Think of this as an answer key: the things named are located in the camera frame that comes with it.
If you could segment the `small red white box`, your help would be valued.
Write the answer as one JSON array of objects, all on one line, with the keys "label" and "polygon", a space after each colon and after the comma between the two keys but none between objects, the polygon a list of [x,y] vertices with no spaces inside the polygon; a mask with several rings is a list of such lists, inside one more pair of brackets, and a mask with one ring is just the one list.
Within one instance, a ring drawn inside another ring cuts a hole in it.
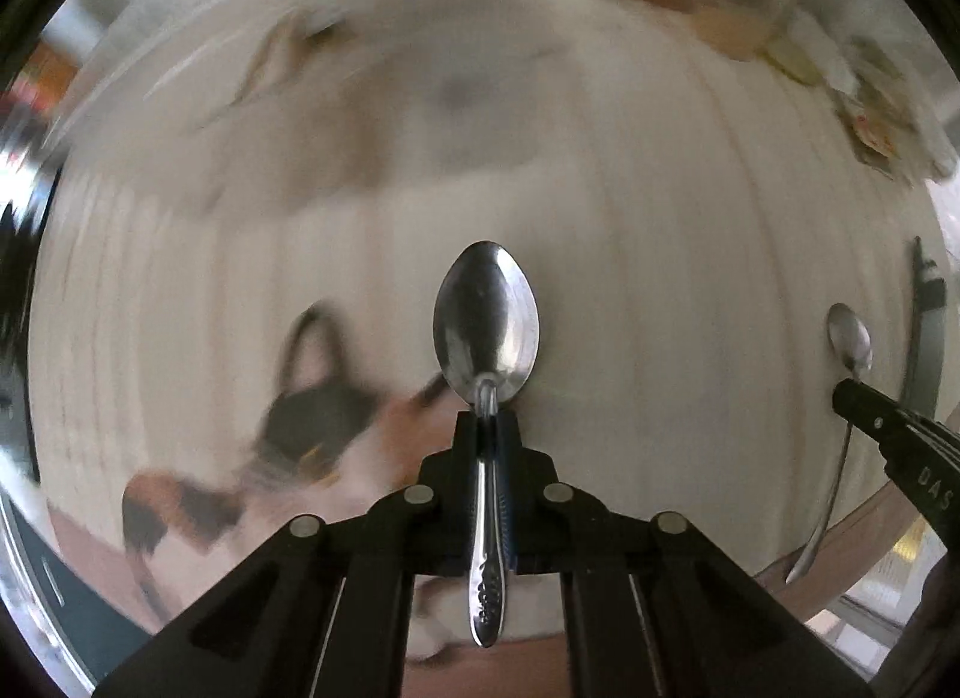
[{"label": "small red white box", "polygon": [[838,110],[844,126],[851,133],[854,147],[867,162],[875,162],[886,169],[898,159],[889,127],[877,115],[872,115],[859,100],[841,97]]}]

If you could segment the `striped cat placemat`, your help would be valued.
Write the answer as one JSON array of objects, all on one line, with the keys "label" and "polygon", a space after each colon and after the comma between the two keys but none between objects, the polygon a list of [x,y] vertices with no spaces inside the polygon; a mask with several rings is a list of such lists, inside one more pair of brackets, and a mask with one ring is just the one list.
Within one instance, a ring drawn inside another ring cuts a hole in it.
[{"label": "striped cat placemat", "polygon": [[877,494],[828,311],[907,371],[953,169],[889,0],[135,0],[53,114],[31,414],[60,558],[156,630],[459,416],[748,573]]}]

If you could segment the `black handled knife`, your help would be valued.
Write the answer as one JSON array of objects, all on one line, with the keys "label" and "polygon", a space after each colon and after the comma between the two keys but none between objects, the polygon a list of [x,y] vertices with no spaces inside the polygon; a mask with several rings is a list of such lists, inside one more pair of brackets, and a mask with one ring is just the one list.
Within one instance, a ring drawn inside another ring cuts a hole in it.
[{"label": "black handled knife", "polygon": [[947,281],[919,237],[911,245],[911,266],[910,340],[900,401],[921,416],[934,419],[946,350]]}]

